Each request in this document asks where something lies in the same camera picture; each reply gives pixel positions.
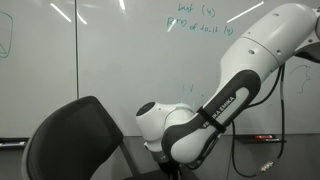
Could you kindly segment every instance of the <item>chair backrest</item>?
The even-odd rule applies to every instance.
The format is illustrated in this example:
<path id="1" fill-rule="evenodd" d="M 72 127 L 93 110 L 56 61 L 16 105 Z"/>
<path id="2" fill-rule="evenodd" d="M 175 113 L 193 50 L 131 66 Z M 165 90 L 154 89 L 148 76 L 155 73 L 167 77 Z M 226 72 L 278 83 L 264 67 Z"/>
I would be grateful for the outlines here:
<path id="1" fill-rule="evenodd" d="M 97 98 L 84 97 L 51 114 L 28 141 L 25 180 L 89 180 L 123 140 Z"/>

